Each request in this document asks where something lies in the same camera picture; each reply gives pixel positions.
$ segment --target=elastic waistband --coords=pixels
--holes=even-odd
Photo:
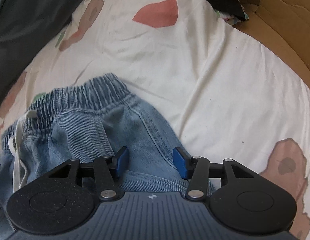
[[[121,101],[130,94],[126,85],[112,73],[93,78],[82,86],[54,89],[31,104],[28,110],[37,110],[38,118],[28,119],[24,131],[46,130],[56,116],[69,109],[101,110]],[[14,135],[16,122],[2,136],[2,149],[8,148],[8,140]]]

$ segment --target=pink printed shape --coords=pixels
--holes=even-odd
[[[165,0],[159,3],[145,5],[136,13],[133,21],[153,28],[161,28],[175,25],[177,18],[177,1]]]

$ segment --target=jeans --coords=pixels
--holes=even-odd
[[[122,146],[130,160],[118,186],[124,191],[180,191],[188,181],[173,165],[172,151],[182,146],[167,121],[150,104],[127,90],[113,74],[94,78],[79,87],[55,89],[29,108],[37,118],[24,125],[20,159],[28,171],[27,183],[70,158],[82,163],[102,155],[113,156]],[[13,194],[14,156],[8,141],[16,122],[2,137],[0,206],[6,209]],[[209,183],[209,194],[215,189]]]

